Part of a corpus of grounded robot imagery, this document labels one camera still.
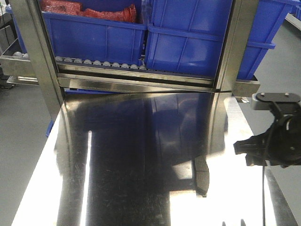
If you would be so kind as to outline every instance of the blue storage crate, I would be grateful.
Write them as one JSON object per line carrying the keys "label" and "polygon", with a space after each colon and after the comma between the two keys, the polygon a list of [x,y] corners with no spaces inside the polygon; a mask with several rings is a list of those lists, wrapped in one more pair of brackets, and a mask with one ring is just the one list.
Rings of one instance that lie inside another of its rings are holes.
{"label": "blue storage crate", "polygon": [[292,6],[299,0],[260,0],[249,41],[271,43]]}
{"label": "blue storage crate", "polygon": [[297,7],[296,6],[293,6],[291,11],[289,12],[290,14],[296,14],[296,11],[297,11]]}
{"label": "blue storage crate", "polygon": [[[224,36],[232,0],[154,0],[151,22],[156,27]],[[250,41],[270,43],[299,0],[260,0]]]}
{"label": "blue storage crate", "polygon": [[[145,62],[149,69],[214,77],[222,52],[223,37],[164,29],[149,24]],[[274,44],[248,42],[238,75],[251,79],[268,49]]]}
{"label": "blue storage crate", "polygon": [[154,0],[150,22],[156,27],[224,36],[232,0]]}
{"label": "blue storage crate", "polygon": [[[141,16],[141,0],[79,0],[83,9],[119,11],[135,3]],[[56,56],[139,64],[146,24],[133,24],[98,18],[43,12],[43,17]],[[20,46],[26,48],[16,25]]]}
{"label": "blue storage crate", "polygon": [[296,9],[296,18],[301,20],[301,7],[300,6],[297,6],[297,9]]}
{"label": "blue storage crate", "polygon": [[250,80],[269,49],[274,49],[273,43],[248,42],[244,58],[238,73],[238,79]]}

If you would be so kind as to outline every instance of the metal shelf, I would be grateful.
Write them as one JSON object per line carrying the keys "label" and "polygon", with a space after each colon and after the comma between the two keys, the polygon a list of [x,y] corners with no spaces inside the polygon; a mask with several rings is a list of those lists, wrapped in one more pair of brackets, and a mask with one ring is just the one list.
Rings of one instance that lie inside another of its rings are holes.
{"label": "metal shelf", "polygon": [[[36,74],[29,58],[12,56],[20,51],[16,40],[0,56],[9,82],[38,85]],[[134,70],[97,65],[57,62],[58,82],[63,88],[96,89],[114,92],[170,92],[170,91],[214,91],[214,80],[198,78],[191,74],[167,73],[151,70]],[[237,80],[233,93],[239,97],[250,97],[260,84],[258,81]]]}
{"label": "metal shelf", "polygon": [[285,19],[301,31],[301,21],[299,19],[292,14],[287,14]]}

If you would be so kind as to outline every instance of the stainless steel frame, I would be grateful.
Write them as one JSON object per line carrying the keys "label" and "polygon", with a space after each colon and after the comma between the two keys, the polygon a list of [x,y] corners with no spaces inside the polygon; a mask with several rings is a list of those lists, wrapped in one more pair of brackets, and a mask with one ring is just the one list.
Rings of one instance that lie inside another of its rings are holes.
{"label": "stainless steel frame", "polygon": [[[236,77],[252,28],[258,0],[233,0],[227,35],[216,79],[193,78],[191,75],[110,69],[75,64],[56,64],[38,0],[11,0],[16,21],[26,44],[30,61],[1,57],[16,76],[20,67],[23,77],[36,77],[41,86],[51,118],[54,120],[63,101],[62,88],[101,89],[115,92],[232,92],[241,90]],[[259,83],[246,83],[255,90]]]}
{"label": "stainless steel frame", "polygon": [[244,57],[259,0],[234,0],[215,87],[232,91]]}
{"label": "stainless steel frame", "polygon": [[15,19],[31,57],[33,70],[38,78],[51,119],[59,113],[64,96],[57,81],[58,69],[44,20],[37,0],[11,0]]}

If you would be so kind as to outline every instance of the stainless steel table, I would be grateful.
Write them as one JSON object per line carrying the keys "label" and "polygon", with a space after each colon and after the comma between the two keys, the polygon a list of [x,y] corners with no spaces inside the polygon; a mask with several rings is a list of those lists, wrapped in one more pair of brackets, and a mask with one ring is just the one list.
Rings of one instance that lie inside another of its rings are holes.
{"label": "stainless steel table", "polygon": [[12,225],[262,225],[261,167],[233,148],[251,135],[230,93],[69,95]]}

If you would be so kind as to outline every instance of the red packaging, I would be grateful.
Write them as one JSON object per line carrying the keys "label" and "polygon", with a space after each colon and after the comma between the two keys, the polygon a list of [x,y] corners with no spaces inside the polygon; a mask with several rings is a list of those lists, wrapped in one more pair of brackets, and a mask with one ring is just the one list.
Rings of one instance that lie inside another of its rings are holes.
{"label": "red packaging", "polygon": [[106,20],[135,23],[136,8],[134,4],[132,4],[130,7],[125,8],[123,11],[118,11],[118,12],[106,12],[106,11],[98,12],[90,8],[87,8],[84,11],[84,16],[95,17],[95,18],[106,19]]}
{"label": "red packaging", "polygon": [[42,0],[41,9],[42,11],[77,15],[77,12],[82,11],[82,3],[64,0]]}

